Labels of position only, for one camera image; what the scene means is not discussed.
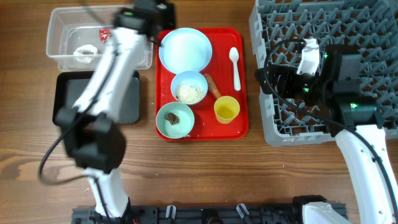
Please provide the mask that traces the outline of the orange carrot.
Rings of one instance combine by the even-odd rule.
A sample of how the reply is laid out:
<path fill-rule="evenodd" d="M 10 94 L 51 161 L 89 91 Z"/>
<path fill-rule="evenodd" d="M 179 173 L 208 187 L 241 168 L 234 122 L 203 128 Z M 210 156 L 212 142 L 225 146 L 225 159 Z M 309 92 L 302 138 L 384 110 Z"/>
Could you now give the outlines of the orange carrot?
<path fill-rule="evenodd" d="M 213 79 L 211 78 L 211 76 L 208 73 L 205 73 L 203 75 L 206 78 L 207 84 L 208 84 L 208 91 L 216 98 L 220 98 L 221 97 L 221 93 L 218 90 L 217 86 L 215 85 L 215 82 L 213 81 Z"/>

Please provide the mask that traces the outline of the brown food scrap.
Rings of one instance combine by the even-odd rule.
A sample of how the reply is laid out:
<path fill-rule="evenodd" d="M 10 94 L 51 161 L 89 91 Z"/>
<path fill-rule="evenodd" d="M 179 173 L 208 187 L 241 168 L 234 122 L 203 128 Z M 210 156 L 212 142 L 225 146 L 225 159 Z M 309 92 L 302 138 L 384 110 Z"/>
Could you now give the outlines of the brown food scrap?
<path fill-rule="evenodd" d="M 176 114 L 171 113 L 171 112 L 169 112 L 169 113 L 167 113 L 167 114 L 165 115 L 165 119 L 166 119 L 171 125 L 175 125 L 175 124 L 178 124 L 178 123 L 180 122 L 179 117 L 178 117 Z"/>

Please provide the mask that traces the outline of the yellow plastic cup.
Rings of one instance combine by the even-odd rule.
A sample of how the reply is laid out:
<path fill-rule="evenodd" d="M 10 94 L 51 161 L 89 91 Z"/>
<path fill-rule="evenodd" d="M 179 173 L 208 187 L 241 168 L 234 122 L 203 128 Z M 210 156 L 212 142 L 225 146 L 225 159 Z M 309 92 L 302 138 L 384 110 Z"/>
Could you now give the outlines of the yellow plastic cup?
<path fill-rule="evenodd" d="M 221 124 L 232 122 L 240 112 L 240 104 L 232 96 L 221 96 L 214 103 L 216 119 Z"/>

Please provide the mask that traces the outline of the white cooked rice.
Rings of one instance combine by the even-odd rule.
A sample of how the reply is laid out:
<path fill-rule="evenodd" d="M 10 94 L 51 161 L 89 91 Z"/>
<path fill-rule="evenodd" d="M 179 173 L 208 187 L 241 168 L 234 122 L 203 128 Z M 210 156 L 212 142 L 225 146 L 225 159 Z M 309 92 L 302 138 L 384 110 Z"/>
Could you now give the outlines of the white cooked rice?
<path fill-rule="evenodd" d="M 176 92 L 176 98 L 188 105 L 198 103 L 204 96 L 205 92 L 201 88 L 186 84 L 180 84 Z"/>

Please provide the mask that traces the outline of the red snack wrapper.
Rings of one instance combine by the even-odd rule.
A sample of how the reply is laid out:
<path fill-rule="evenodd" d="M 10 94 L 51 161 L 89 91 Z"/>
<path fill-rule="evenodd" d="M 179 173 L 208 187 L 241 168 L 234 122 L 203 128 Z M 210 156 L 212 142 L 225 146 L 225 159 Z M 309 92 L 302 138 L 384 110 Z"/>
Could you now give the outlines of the red snack wrapper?
<path fill-rule="evenodd" d="M 111 28 L 104 28 L 99 30 L 99 39 L 101 42 L 107 42 L 111 37 Z"/>

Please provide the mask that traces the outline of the light blue plate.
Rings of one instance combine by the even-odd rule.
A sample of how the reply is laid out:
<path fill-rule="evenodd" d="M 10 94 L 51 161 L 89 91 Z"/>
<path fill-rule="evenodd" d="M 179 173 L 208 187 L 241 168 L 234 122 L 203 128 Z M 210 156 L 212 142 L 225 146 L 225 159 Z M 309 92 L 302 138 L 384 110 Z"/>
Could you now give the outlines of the light blue plate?
<path fill-rule="evenodd" d="M 203 32 L 193 28 L 179 28 L 165 35 L 158 56 L 163 67 L 173 74 L 200 72 L 209 65 L 213 47 Z"/>

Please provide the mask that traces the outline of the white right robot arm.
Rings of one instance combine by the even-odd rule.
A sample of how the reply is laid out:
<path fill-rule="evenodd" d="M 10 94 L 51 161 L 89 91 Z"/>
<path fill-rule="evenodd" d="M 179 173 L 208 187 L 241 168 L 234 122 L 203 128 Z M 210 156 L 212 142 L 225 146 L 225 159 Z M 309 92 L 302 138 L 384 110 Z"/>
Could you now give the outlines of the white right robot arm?
<path fill-rule="evenodd" d="M 376 100 L 360 93 L 359 50 L 332 44 L 319 53 L 305 39 L 266 50 L 255 78 L 264 94 L 321 121 L 341 151 L 363 223 L 397 223 L 397 181 Z"/>

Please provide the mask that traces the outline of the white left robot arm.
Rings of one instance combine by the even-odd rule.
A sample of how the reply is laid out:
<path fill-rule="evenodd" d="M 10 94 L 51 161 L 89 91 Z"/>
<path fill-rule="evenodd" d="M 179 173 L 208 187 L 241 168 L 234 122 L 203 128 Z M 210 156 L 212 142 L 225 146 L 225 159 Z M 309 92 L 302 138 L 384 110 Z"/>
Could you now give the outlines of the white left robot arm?
<path fill-rule="evenodd" d="M 124 96 L 148 43 L 159 45 L 162 30 L 175 28 L 175 6 L 168 1 L 134 1 L 114 15 L 104 54 L 80 97 L 61 108 L 55 124 L 61 129 L 50 146 L 60 141 L 68 157 L 90 180 L 96 207 L 90 220 L 132 222 L 130 199 L 124 191 L 119 166 L 126 138 L 116 125 Z"/>

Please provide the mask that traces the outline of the white plastic spoon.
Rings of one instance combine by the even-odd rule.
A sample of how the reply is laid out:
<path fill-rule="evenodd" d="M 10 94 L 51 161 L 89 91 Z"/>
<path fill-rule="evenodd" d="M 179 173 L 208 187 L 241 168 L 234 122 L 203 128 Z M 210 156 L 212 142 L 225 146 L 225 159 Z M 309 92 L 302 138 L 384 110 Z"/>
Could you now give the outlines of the white plastic spoon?
<path fill-rule="evenodd" d="M 232 61 L 232 64 L 233 64 L 234 89 L 236 91 L 240 91 L 241 90 L 241 82 L 240 82 L 239 70 L 238 70 L 239 52 L 236 47 L 232 47 L 230 49 L 229 59 Z"/>

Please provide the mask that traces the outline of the light blue bowl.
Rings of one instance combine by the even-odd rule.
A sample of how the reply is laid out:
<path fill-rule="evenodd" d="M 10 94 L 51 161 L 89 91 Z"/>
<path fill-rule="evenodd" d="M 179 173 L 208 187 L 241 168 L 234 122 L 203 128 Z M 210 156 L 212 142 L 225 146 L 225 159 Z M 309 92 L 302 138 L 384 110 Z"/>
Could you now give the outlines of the light blue bowl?
<path fill-rule="evenodd" d="M 170 90 L 177 101 L 186 105 L 195 105 L 205 98 L 208 84 L 201 73 L 185 71 L 174 76 Z"/>

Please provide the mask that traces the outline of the light green bowl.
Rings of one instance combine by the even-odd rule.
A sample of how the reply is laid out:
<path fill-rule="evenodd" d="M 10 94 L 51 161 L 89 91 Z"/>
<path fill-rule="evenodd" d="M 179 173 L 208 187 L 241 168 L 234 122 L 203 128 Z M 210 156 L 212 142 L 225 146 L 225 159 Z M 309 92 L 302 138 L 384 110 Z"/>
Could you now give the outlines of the light green bowl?
<path fill-rule="evenodd" d="M 169 139 L 180 139 L 191 132 L 195 117 L 189 106 L 180 102 L 171 102 L 161 107 L 155 121 L 161 135 Z"/>

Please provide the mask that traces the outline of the white tissue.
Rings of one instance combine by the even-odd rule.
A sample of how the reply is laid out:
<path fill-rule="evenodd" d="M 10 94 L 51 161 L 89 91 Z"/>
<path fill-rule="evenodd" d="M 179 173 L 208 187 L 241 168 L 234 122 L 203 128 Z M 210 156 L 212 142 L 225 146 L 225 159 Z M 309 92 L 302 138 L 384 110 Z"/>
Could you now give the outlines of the white tissue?
<path fill-rule="evenodd" d="M 95 55 L 98 55 L 98 49 L 94 45 L 87 44 L 77 48 L 73 55 L 77 62 L 88 64 L 95 59 Z"/>

